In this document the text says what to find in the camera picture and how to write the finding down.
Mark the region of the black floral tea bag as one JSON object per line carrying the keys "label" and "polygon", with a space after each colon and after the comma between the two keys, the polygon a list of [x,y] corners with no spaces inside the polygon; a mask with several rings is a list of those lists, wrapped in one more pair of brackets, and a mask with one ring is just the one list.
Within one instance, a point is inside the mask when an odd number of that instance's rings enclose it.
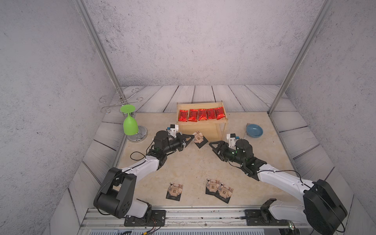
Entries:
{"label": "black floral tea bag", "polygon": [[218,181],[218,180],[207,179],[205,193],[207,195],[216,195],[216,193],[218,191],[218,187],[219,187],[220,184],[221,184],[221,182]]}
{"label": "black floral tea bag", "polygon": [[220,199],[221,201],[225,202],[226,204],[228,204],[230,202],[230,199],[231,199],[231,196],[234,192],[234,189],[223,184],[223,183],[220,183],[217,187],[217,191],[215,193],[215,197]]}
{"label": "black floral tea bag", "polygon": [[199,149],[201,149],[204,145],[208,143],[208,140],[204,137],[204,135],[201,132],[196,131],[193,133],[193,135],[194,135],[193,142],[196,144],[196,146]]}
{"label": "black floral tea bag", "polygon": [[167,189],[167,194],[166,194],[166,199],[180,201],[182,192],[183,192],[183,185],[169,183],[169,187]]}

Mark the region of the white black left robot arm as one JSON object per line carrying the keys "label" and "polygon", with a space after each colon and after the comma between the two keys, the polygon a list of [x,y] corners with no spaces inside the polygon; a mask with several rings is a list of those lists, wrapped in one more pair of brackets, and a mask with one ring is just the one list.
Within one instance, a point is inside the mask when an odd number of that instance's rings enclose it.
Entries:
{"label": "white black left robot arm", "polygon": [[136,185],[159,170],[168,155],[183,151],[193,140],[194,135],[179,132],[171,136],[165,130],[158,131],[146,155],[137,163],[123,169],[113,167],[108,170],[94,198],[94,207],[102,215],[125,218],[124,225],[127,227],[164,226],[159,218],[165,215],[165,211],[155,214],[151,204],[134,198]]}

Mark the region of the red tea bag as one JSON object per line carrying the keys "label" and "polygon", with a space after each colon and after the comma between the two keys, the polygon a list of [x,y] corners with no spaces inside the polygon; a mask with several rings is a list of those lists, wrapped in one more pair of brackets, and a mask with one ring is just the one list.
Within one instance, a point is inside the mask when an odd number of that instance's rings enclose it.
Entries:
{"label": "red tea bag", "polygon": [[198,110],[198,120],[199,121],[208,120],[207,109],[199,109]]}
{"label": "red tea bag", "polygon": [[215,108],[214,111],[215,111],[216,119],[217,119],[217,120],[220,120],[220,119],[226,117],[224,107],[218,107],[218,108]]}
{"label": "red tea bag", "polygon": [[198,110],[197,109],[190,109],[189,110],[188,121],[198,122]]}
{"label": "red tea bag", "polygon": [[179,122],[188,122],[189,111],[188,110],[179,110],[178,121]]}
{"label": "red tea bag", "polygon": [[214,108],[207,109],[207,119],[208,120],[214,120],[217,119],[217,114]]}

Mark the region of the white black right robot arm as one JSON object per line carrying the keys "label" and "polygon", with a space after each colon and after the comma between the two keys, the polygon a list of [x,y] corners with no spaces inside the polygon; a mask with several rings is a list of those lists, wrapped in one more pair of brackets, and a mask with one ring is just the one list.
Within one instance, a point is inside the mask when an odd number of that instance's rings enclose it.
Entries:
{"label": "white black right robot arm", "polygon": [[256,158],[253,147],[247,140],[239,139],[235,148],[225,141],[211,142],[209,146],[223,162],[237,163],[250,178],[270,184],[299,200],[298,204],[268,199],[259,209],[246,211],[248,225],[257,223],[266,226],[290,225],[294,222],[308,224],[321,235],[333,235],[346,231],[343,220],[348,212],[333,188],[324,180],[304,180],[299,173],[278,170]]}

